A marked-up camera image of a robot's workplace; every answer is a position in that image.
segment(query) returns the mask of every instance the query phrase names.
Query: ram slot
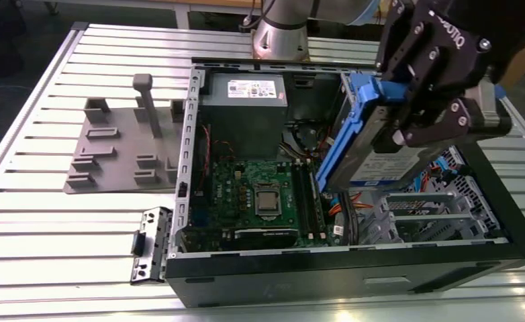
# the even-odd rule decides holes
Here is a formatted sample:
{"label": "ram slot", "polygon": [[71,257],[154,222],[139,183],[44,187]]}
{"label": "ram slot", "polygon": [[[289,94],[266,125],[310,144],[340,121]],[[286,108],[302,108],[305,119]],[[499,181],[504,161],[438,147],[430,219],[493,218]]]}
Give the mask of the ram slot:
{"label": "ram slot", "polygon": [[309,177],[309,166],[306,164],[297,165],[298,167],[298,182],[301,183],[301,199],[305,204],[305,220],[309,223],[310,232],[314,237],[318,237],[318,218],[317,218],[317,205],[313,199],[312,181]]}
{"label": "ram slot", "polygon": [[304,176],[301,172],[301,166],[293,165],[290,167],[290,172],[293,174],[293,194],[297,204],[297,214],[298,214],[298,224],[301,229],[301,234],[306,235],[310,231],[309,227],[309,207],[305,202],[305,192],[304,192]]}

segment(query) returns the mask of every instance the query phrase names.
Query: cable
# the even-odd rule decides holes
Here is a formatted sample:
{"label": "cable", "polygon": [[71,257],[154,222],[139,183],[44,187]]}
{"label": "cable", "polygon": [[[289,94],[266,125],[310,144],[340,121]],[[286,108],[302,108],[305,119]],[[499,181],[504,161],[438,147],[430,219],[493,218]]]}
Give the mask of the cable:
{"label": "cable", "polygon": [[261,22],[261,20],[263,20],[263,18],[266,17],[269,11],[270,11],[271,8],[273,8],[273,5],[274,5],[274,2],[275,2],[275,1],[277,1],[277,0],[271,0],[271,4],[270,4],[270,5],[267,6],[267,8],[263,10],[265,1],[261,0],[261,11],[262,11],[262,12],[261,12],[261,16],[258,17],[257,21],[251,22],[249,25],[239,25],[239,27],[243,28],[243,29],[253,28],[253,27]]}
{"label": "cable", "polygon": [[426,174],[424,175],[424,179],[422,179],[422,187],[421,187],[421,193],[424,193],[426,191],[426,187],[428,187],[428,182],[430,181],[430,176],[426,172]]}
{"label": "cable", "polygon": [[251,20],[253,20],[253,12],[254,12],[254,2],[255,2],[255,0],[253,0],[251,11],[249,12],[249,15],[247,15],[247,16],[245,17],[245,19],[243,19],[243,25],[251,23]]}
{"label": "cable", "polygon": [[288,147],[285,147],[282,144],[280,144],[281,150],[285,151],[286,154],[289,154],[289,156],[293,159],[301,159],[301,157],[294,153],[294,151],[289,150]]}
{"label": "cable", "polygon": [[230,158],[235,159],[235,150],[233,149],[233,146],[230,145],[229,141],[219,141],[219,140],[217,140],[215,142],[213,142],[213,144],[218,144],[218,143],[225,144],[225,145],[227,145],[227,147],[229,147],[229,151],[230,151],[231,155],[230,155],[230,156],[226,156],[226,159],[227,159],[227,160],[229,160]]}
{"label": "cable", "polygon": [[201,124],[201,126],[203,126],[203,130],[206,132],[206,139],[207,139],[207,153],[206,153],[206,166],[203,168],[203,174],[201,175],[201,181],[199,181],[199,187],[198,190],[201,190],[203,188],[203,182],[206,180],[206,176],[207,176],[207,169],[209,169],[209,161],[211,158],[211,135],[209,133],[207,127]]}
{"label": "cable", "polygon": [[[362,193],[358,193],[358,194],[356,194],[356,195],[353,196],[353,198],[350,199],[352,202],[353,202],[354,208],[357,208],[357,209],[364,209],[364,208],[370,209],[370,208],[374,208],[374,206],[373,206],[373,205],[369,205],[368,203],[360,203],[360,202],[357,202],[358,198],[361,198],[361,195],[362,195]],[[330,210],[328,211],[328,215],[329,215],[329,216],[334,216],[334,215],[336,215],[337,213],[340,213],[341,211],[342,211],[342,206],[341,206],[340,203],[337,203],[337,204],[333,206],[333,208],[330,208]]]}
{"label": "cable", "polygon": [[382,7],[378,5],[377,25],[382,23]]}
{"label": "cable", "polygon": [[26,89],[28,91],[34,91],[30,87],[19,86],[19,85],[0,85],[0,89]]}
{"label": "cable", "polygon": [[301,151],[302,151],[304,153],[308,153],[308,152],[309,152],[309,148],[305,146],[305,143],[302,142],[301,138],[300,138],[298,135],[297,135],[298,131],[297,131],[296,127],[293,127],[293,128],[290,129],[290,132],[292,132],[292,134],[293,134],[293,139],[294,139],[294,141],[296,141],[296,143],[297,143],[298,148],[301,149]]}
{"label": "cable", "polygon": [[326,130],[325,138],[322,139],[322,141],[321,141],[321,143],[318,144],[318,147],[317,147],[318,154],[321,154],[322,145],[325,144],[326,139],[328,139],[328,137],[330,136],[332,131],[333,131],[333,127],[329,126],[329,127],[328,127],[328,130]]}
{"label": "cable", "polygon": [[306,155],[304,155],[304,154],[301,154],[301,153],[298,153],[298,151],[294,149],[294,147],[288,143],[288,142],[281,142],[281,144],[280,144],[284,148],[286,148],[289,151],[292,151],[292,153],[294,153],[296,155],[297,155],[297,159],[306,159],[308,158],[308,156]]}

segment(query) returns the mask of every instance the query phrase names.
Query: aluminum table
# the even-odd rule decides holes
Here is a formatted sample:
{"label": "aluminum table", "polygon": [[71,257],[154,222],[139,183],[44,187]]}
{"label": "aluminum table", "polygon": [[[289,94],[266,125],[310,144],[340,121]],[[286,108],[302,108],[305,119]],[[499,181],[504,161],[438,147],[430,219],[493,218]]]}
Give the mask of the aluminum table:
{"label": "aluminum table", "polygon": [[[135,107],[135,73],[159,107],[186,98],[190,57],[249,58],[250,36],[90,25],[72,30],[0,143],[0,318],[94,321],[525,321],[525,267],[437,294],[186,310],[169,286],[130,286],[133,233],[162,193],[66,195],[86,98]],[[374,63],[376,42],[309,41],[313,61]],[[525,122],[481,147],[525,214]]]}

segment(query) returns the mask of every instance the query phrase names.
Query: chip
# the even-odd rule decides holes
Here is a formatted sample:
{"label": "chip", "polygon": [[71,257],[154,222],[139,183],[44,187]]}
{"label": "chip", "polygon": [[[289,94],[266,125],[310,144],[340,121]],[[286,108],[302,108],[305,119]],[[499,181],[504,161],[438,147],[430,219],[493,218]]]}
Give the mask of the chip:
{"label": "chip", "polygon": [[280,206],[277,204],[277,193],[275,192],[259,192],[258,193],[259,203],[258,209],[267,211],[267,210],[278,210]]}

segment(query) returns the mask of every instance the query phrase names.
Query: red wire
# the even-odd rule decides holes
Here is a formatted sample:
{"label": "red wire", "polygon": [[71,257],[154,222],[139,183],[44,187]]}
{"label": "red wire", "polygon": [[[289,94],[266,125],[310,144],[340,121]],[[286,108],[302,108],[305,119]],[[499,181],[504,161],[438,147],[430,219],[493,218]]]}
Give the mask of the red wire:
{"label": "red wire", "polygon": [[230,153],[233,154],[231,157],[227,157],[227,158],[234,158],[234,157],[235,157],[235,150],[233,149],[233,146],[230,145],[229,141],[219,141],[219,140],[217,140],[217,141],[213,142],[213,143],[214,143],[214,144],[218,144],[218,143],[221,143],[221,144],[227,144]]}
{"label": "red wire", "polygon": [[329,127],[328,127],[328,131],[326,131],[325,138],[322,139],[322,141],[321,141],[321,143],[320,143],[320,145],[318,145],[318,149],[317,149],[317,150],[320,150],[320,149],[322,148],[322,145],[324,145],[325,142],[326,142],[326,138],[329,137],[330,131],[332,131],[332,130],[333,130],[333,128],[329,126]]}
{"label": "red wire", "polygon": [[430,176],[429,176],[429,174],[428,174],[428,172],[426,172],[426,175],[424,176],[424,180],[422,180],[422,189],[421,189],[421,192],[425,192],[426,191],[426,186],[428,186],[428,182],[430,181]]}
{"label": "red wire", "polygon": [[203,188],[203,182],[206,180],[206,175],[207,175],[207,169],[209,169],[209,161],[211,159],[211,135],[209,134],[209,130],[207,127],[201,124],[201,126],[203,126],[203,130],[206,131],[206,137],[207,137],[207,153],[206,153],[206,166],[203,168],[203,174],[201,175],[201,181],[199,181],[199,189],[201,190]]}
{"label": "red wire", "polygon": [[353,202],[358,200],[358,198],[361,198],[362,193],[357,193],[353,197]]}

